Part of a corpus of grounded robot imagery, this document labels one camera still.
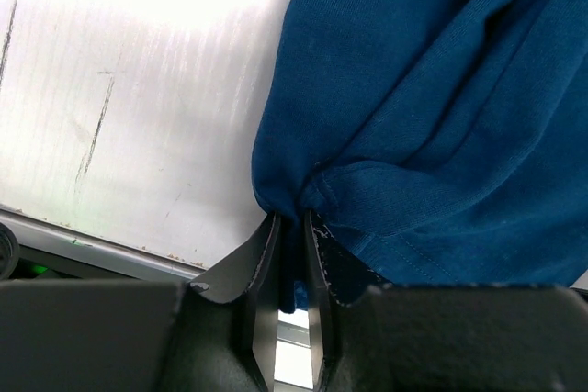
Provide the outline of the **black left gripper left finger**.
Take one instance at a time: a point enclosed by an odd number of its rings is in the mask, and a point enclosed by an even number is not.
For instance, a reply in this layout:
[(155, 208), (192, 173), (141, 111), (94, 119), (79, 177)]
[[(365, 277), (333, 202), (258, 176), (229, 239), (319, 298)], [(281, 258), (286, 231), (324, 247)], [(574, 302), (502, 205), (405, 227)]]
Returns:
[(189, 281), (15, 280), (24, 248), (1, 229), (4, 391), (270, 391), (281, 220)]

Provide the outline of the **navy blue printed t-shirt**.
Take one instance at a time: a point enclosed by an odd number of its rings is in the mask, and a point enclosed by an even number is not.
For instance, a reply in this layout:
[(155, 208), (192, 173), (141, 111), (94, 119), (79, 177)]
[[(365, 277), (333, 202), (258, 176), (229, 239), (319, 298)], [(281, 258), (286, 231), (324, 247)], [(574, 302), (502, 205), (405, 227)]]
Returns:
[(573, 285), (587, 269), (587, 0), (290, 0), (254, 142), (284, 218), (398, 285)]

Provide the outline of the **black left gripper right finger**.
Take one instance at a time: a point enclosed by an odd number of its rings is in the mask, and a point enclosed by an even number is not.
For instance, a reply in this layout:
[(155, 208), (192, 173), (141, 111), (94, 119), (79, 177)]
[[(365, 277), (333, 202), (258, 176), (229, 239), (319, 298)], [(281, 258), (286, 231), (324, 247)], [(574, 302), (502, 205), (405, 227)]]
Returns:
[(304, 219), (318, 391), (584, 391), (587, 294), (561, 286), (397, 286)]

